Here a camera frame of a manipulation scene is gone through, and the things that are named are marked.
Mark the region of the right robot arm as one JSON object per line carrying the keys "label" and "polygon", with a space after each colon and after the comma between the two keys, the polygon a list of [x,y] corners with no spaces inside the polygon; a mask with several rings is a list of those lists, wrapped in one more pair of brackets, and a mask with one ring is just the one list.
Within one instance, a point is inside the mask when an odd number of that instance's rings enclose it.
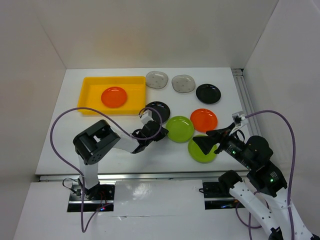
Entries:
{"label": "right robot arm", "polygon": [[229,170],[218,178],[218,190],[223,196],[233,196],[259,222],[270,240],[318,240],[303,223],[297,209],[288,200],[289,186],[281,170],[270,158],[273,151],[261,136],[251,136],[247,142],[239,139],[227,127],[207,131],[193,141],[207,155],[213,147],[217,155],[224,151],[246,167],[247,178],[266,203],[254,195],[242,178]]}

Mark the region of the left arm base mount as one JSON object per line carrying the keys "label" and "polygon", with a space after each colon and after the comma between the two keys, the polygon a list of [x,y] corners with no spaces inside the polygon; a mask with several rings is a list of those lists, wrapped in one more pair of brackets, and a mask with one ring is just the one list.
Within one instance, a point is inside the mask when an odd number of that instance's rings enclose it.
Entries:
{"label": "left arm base mount", "polygon": [[[80,213],[82,205],[82,186],[70,177],[62,181],[62,186],[69,190],[67,212]],[[99,184],[84,194],[83,212],[112,212],[114,210],[115,184]]]}

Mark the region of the black plate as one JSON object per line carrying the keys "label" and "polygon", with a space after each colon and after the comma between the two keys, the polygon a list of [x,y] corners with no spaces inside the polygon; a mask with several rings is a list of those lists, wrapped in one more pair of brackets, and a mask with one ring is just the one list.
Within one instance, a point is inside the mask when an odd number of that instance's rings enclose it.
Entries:
{"label": "black plate", "polygon": [[[170,118],[171,110],[168,107],[168,105],[165,104],[164,102],[152,101],[152,102],[148,103],[146,105],[146,107],[156,110],[160,114],[163,124],[166,123],[168,121],[168,119]],[[158,114],[156,112],[154,112],[153,110],[151,110],[151,117],[155,122],[157,122],[158,124],[160,123],[160,118],[159,118]]]}
{"label": "black plate", "polygon": [[209,83],[198,86],[195,93],[198,100],[207,105],[218,103],[222,96],[219,88]]}

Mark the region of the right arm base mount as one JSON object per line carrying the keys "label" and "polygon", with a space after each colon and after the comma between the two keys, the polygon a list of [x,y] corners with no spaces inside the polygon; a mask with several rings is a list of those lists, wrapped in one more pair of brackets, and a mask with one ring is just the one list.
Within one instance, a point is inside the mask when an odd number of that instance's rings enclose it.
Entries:
{"label": "right arm base mount", "polygon": [[203,182],[198,191],[203,194],[206,210],[244,208],[237,199],[223,191],[217,181]]}

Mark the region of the orange plate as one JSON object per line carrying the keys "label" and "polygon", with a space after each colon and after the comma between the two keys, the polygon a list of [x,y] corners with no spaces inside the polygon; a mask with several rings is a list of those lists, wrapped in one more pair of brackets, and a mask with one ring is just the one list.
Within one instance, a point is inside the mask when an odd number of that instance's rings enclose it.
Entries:
{"label": "orange plate", "polygon": [[120,108],[128,99],[127,92],[118,86],[107,88],[101,94],[101,102],[108,108]]}
{"label": "orange plate", "polygon": [[198,108],[190,115],[194,128],[201,133],[214,130],[218,125],[217,116],[209,109]]}

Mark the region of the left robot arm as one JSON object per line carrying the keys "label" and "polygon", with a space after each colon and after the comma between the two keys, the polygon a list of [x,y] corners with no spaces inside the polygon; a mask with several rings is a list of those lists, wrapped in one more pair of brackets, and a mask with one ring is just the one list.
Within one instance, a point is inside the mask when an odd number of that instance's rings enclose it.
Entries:
{"label": "left robot arm", "polygon": [[100,120],[79,133],[74,139],[75,152],[79,159],[78,179],[81,194],[88,200],[97,197],[101,190],[98,178],[99,161],[111,150],[119,149],[138,154],[152,142],[158,142],[169,131],[154,120],[150,120],[132,133],[132,137],[112,130],[105,120]]}

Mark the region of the green plate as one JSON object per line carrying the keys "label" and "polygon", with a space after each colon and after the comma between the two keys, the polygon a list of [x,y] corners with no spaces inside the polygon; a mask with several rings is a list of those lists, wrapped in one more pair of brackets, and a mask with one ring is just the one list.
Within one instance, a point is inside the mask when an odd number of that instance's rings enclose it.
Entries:
{"label": "green plate", "polygon": [[168,130],[168,138],[175,143],[188,142],[195,132],[191,120],[181,115],[170,118],[165,128]]}
{"label": "green plate", "polygon": [[206,150],[211,147],[208,154],[205,154],[202,149],[197,145],[197,143],[192,139],[188,142],[188,153],[189,155],[196,161],[202,164],[211,163],[217,155],[215,154],[215,150],[218,148],[217,145],[209,144],[206,147]]}

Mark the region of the clear glass plate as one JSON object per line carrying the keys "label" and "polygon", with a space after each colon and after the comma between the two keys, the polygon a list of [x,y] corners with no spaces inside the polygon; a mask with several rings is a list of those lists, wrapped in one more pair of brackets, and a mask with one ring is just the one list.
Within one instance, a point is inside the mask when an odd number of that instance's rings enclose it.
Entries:
{"label": "clear glass plate", "polygon": [[196,83],[190,75],[177,75],[171,80],[172,88],[181,94],[190,93],[195,90]]}
{"label": "clear glass plate", "polygon": [[151,71],[145,77],[146,86],[156,90],[163,89],[168,81],[168,75],[161,71]]}

